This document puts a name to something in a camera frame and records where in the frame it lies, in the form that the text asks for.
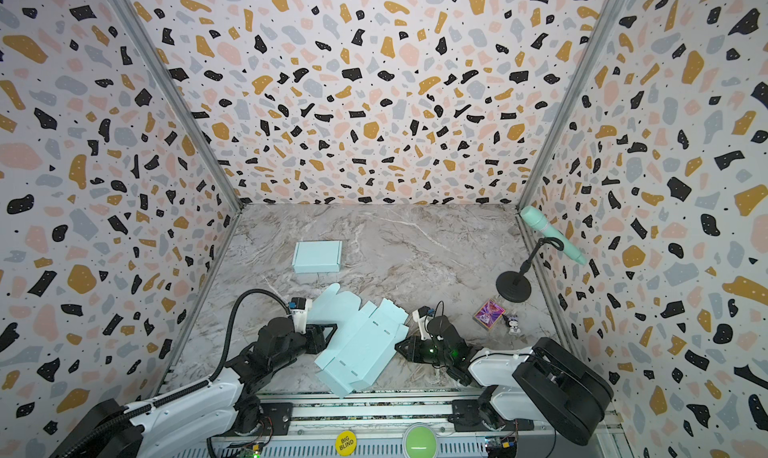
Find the mint paper box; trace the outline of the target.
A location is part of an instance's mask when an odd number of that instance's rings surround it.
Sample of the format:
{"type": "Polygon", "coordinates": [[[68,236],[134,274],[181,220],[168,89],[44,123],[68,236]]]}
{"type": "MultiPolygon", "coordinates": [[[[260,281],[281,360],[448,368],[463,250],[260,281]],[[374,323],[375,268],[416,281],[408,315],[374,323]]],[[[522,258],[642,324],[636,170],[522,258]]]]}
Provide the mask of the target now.
{"type": "Polygon", "coordinates": [[[297,242],[292,259],[295,273],[336,273],[341,269],[342,242],[297,242]]]}

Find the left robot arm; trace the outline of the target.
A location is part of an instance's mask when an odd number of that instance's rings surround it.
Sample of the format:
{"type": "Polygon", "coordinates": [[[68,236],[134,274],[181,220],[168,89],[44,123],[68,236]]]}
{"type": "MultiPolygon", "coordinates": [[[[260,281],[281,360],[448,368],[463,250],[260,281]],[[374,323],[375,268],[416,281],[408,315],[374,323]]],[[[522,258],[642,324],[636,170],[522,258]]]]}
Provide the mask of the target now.
{"type": "Polygon", "coordinates": [[[273,318],[216,377],[127,405],[107,399],[88,411],[51,455],[166,457],[225,432],[275,436],[290,413],[276,418],[258,392],[300,356],[323,352],[336,330],[335,324],[308,324],[300,333],[292,318],[273,318]]]}

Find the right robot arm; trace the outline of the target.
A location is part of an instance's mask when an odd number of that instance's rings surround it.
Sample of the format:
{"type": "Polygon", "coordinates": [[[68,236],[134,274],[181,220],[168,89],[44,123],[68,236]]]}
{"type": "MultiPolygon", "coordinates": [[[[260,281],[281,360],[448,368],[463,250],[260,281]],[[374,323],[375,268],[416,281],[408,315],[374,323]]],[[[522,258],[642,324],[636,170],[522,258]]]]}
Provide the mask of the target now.
{"type": "Polygon", "coordinates": [[[466,342],[447,317],[433,316],[395,350],[482,389],[476,398],[452,402],[448,421],[458,431],[514,431],[523,421],[545,421],[585,446],[614,396],[605,379],[549,337],[519,350],[481,348],[466,342]]]}

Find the colourful small card box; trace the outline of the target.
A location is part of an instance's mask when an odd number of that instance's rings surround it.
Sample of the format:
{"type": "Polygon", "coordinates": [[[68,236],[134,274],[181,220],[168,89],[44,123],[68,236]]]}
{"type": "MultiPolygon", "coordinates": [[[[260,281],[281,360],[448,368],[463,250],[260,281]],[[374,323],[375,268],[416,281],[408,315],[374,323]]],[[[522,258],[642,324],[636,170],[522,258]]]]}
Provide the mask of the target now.
{"type": "Polygon", "coordinates": [[[489,299],[473,314],[473,319],[484,329],[491,330],[502,319],[505,312],[502,305],[489,299]]]}

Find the small black white figurine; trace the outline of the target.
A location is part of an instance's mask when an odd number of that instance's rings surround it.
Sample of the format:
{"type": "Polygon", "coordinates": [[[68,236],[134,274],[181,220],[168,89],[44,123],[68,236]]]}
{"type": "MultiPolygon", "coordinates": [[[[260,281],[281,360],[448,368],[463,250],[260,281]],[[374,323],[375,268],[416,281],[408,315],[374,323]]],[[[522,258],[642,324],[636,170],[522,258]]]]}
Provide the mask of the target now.
{"type": "Polygon", "coordinates": [[[521,333],[519,322],[516,316],[505,315],[506,325],[508,327],[508,333],[512,335],[518,335],[521,333]]]}

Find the green round button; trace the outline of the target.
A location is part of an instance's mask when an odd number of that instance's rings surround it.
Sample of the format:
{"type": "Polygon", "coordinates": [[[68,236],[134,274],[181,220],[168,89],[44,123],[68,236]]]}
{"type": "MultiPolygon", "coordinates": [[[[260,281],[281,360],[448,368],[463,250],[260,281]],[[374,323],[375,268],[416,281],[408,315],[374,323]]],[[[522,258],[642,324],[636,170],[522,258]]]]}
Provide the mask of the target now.
{"type": "Polygon", "coordinates": [[[413,424],[403,434],[402,448],[405,458],[436,458],[437,436],[426,424],[413,424]]]}

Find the yellow round sticker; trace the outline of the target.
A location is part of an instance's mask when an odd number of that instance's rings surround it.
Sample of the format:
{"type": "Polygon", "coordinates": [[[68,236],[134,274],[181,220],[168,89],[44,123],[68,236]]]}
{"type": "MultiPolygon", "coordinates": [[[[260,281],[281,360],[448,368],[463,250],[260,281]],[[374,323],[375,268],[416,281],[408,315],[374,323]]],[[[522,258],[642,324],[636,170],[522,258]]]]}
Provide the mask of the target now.
{"type": "Polygon", "coordinates": [[[357,436],[351,430],[341,432],[335,440],[335,450],[341,457],[351,456],[357,448],[357,436]]]}

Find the mint green microphone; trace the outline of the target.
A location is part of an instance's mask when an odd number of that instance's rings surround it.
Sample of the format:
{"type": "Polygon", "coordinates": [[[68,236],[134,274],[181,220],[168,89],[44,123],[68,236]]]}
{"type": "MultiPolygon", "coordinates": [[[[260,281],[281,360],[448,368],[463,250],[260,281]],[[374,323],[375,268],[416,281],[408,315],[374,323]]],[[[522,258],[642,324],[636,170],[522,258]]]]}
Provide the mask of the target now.
{"type": "Polygon", "coordinates": [[[526,206],[520,211],[520,216],[529,227],[540,232],[543,237],[558,239],[563,244],[563,253],[566,256],[581,265],[587,264],[587,259],[581,250],[556,229],[539,209],[526,206]]]}

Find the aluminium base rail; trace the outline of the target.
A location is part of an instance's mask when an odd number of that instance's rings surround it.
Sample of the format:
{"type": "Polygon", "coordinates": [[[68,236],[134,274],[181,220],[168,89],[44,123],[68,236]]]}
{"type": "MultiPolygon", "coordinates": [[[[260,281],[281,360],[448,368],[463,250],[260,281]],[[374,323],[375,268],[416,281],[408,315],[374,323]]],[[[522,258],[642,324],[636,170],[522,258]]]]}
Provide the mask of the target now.
{"type": "Polygon", "coordinates": [[[222,435],[209,442],[195,439],[182,457],[336,457],[337,438],[355,436],[356,457],[402,457],[406,436],[430,429],[439,457],[485,457],[502,441],[519,457],[630,457],[632,451],[614,410],[606,413],[589,442],[576,445],[545,421],[522,421],[492,431],[483,425],[458,426],[451,417],[460,405],[480,395],[477,389],[371,391],[337,398],[328,393],[272,394],[265,405],[289,404],[287,416],[275,421],[285,428],[276,436],[222,435]]]}

